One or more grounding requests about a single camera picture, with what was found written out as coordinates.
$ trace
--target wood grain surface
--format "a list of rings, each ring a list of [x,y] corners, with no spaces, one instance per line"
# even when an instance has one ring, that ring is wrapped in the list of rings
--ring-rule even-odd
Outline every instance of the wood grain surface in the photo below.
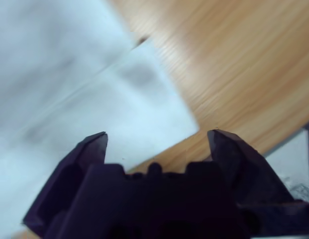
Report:
[[[112,0],[136,40],[150,36],[201,130],[152,161],[182,172],[206,132],[264,153],[309,121],[309,0]]]

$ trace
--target white fabric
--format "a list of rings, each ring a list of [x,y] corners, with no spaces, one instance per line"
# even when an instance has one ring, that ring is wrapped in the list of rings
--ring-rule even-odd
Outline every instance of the white fabric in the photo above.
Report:
[[[198,130],[153,49],[99,0],[0,0],[0,238],[57,163],[108,133],[130,169]]]

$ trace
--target white object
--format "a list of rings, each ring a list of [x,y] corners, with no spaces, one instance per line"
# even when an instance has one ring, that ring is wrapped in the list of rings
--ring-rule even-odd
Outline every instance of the white object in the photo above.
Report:
[[[297,185],[309,188],[309,137],[302,129],[266,157],[287,189]]]
[[[79,141],[130,169],[198,130],[144,43],[100,0],[0,0],[0,238]]]

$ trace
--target white cloth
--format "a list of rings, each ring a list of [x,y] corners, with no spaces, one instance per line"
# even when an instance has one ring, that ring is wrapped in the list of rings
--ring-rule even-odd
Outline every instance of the white cloth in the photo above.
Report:
[[[130,169],[198,130],[147,42],[100,0],[0,0],[0,238],[79,141]]]

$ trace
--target wooden floor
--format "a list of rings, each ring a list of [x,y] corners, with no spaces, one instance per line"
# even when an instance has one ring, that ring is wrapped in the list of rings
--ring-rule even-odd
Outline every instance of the wooden floor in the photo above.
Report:
[[[309,121],[309,0],[112,1],[136,39],[152,38],[201,126],[153,159],[165,171],[209,156],[210,129],[263,153]]]

